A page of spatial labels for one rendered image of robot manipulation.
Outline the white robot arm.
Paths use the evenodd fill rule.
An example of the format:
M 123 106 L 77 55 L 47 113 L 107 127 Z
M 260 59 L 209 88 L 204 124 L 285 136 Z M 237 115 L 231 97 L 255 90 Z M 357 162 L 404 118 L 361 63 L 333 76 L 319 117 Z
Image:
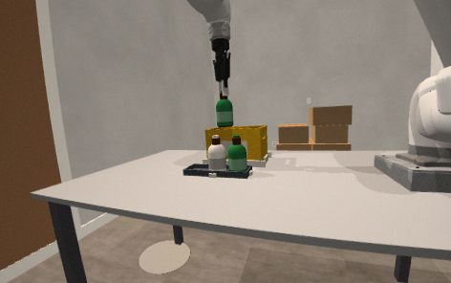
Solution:
M 204 16 L 210 41 L 216 38 L 229 41 L 229 0 L 187 1 Z M 438 76 L 425 79 L 413 94 L 408 153 L 396 154 L 396 158 L 417 166 L 451 167 L 451 0 L 414 2 L 444 69 Z

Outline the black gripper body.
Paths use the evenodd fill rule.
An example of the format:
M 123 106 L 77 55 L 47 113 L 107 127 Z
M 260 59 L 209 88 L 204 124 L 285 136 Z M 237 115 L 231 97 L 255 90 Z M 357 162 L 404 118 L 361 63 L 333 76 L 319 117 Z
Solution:
M 224 53 L 229 50 L 229 41 L 226 38 L 216 38 L 212 40 L 211 45 L 215 55 L 221 54 L 221 61 L 224 61 Z

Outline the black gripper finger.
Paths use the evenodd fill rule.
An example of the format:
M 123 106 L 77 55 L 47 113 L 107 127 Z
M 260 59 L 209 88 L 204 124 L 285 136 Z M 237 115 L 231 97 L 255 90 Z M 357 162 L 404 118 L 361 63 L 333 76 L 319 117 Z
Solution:
M 218 81 L 218 92 L 219 92 L 219 97 L 220 97 L 220 93 L 222 91 L 222 81 L 220 80 L 220 78 L 222 77 L 222 74 L 221 74 L 221 65 L 218 63 L 217 55 L 215 55 L 215 60 L 213 60 L 213 64 L 214 64 L 216 81 Z
M 228 93 L 228 78 L 230 77 L 230 53 L 225 51 L 224 53 L 224 61 L 221 61 L 221 54 L 218 54 L 219 64 L 221 65 L 221 74 L 222 78 L 222 91 L 223 96 L 229 96 Z

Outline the cream-white bottle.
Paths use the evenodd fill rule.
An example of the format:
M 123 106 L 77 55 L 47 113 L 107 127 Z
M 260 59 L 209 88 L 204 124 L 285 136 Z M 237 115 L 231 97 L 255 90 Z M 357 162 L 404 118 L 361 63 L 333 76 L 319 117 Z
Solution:
M 226 171 L 226 150 L 221 145 L 219 136 L 212 136 L 212 145 L 207 153 L 209 170 Z

